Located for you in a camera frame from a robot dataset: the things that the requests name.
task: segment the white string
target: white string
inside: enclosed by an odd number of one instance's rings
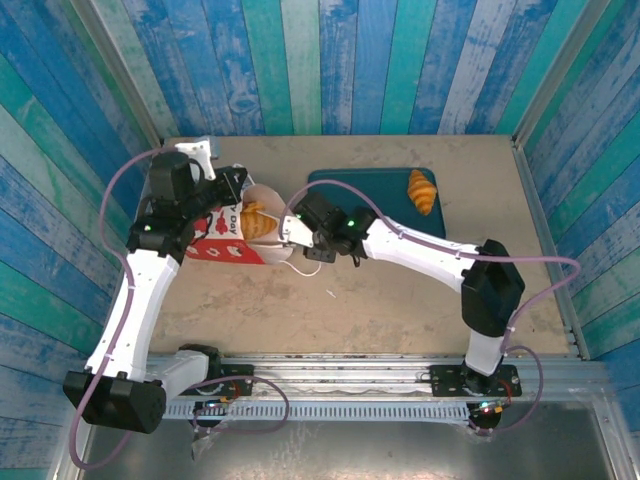
[[[289,265],[293,269],[294,272],[296,272],[298,275],[302,275],[303,277],[313,277],[322,268],[322,262],[318,262],[318,268],[316,268],[315,272],[313,272],[313,273],[304,273],[304,272],[301,272],[300,270],[298,270],[296,267],[294,267],[292,264],[290,264],[286,260],[282,260],[280,263],[284,263],[286,265]]]

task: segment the striped wooden wall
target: striped wooden wall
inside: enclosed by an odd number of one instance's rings
[[[640,1],[611,0],[525,148],[593,358],[640,432]]]
[[[149,148],[69,0],[0,1],[0,479],[44,479],[118,281],[104,186]],[[143,182],[108,209],[119,245]]]
[[[512,134],[587,0],[91,0],[160,137]]]

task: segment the croissant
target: croissant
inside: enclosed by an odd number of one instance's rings
[[[409,176],[409,198],[422,215],[429,215],[436,201],[438,190],[420,170],[412,170]]]
[[[259,202],[252,202],[240,212],[240,230],[247,241],[263,237],[278,226],[273,218],[258,213],[260,210],[264,210],[264,206]]]

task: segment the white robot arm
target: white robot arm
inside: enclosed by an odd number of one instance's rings
[[[136,281],[133,303],[99,388],[83,415],[89,423],[150,433],[168,400],[211,375],[207,355],[190,349],[180,350],[164,365],[147,368],[151,335],[164,296],[194,238],[193,223],[213,208],[240,201],[246,171],[214,170],[207,144],[179,145],[179,152],[160,154],[152,161],[152,212],[137,219],[127,243],[127,260]],[[435,278],[460,293],[462,317],[471,329],[465,368],[480,379],[494,374],[502,360],[500,346],[507,321],[524,290],[512,264],[489,268],[483,262],[425,247],[399,237],[371,210],[357,209],[347,215],[313,192],[294,207],[294,215],[287,216],[283,226],[283,239],[305,247],[308,258],[331,262],[336,254],[350,255],[356,266],[360,259],[384,260]],[[402,230],[459,252],[506,255],[497,242],[478,247]],[[76,406],[107,353],[127,289],[123,282],[85,371],[69,372],[65,379],[64,391]]]

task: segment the beige floor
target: beige floor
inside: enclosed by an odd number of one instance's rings
[[[221,150],[221,165],[244,164],[285,199],[316,169],[427,167],[438,180],[449,239],[481,244],[490,237],[512,255],[540,253],[507,137],[224,138]],[[299,254],[292,261],[315,267]],[[544,266],[519,268],[524,298],[549,285]],[[567,353],[554,298],[530,311],[513,338],[540,353]],[[370,260],[355,269],[340,259],[303,278],[285,265],[186,259],[151,350],[197,342],[225,353],[462,354],[467,341],[459,295],[397,265]]]

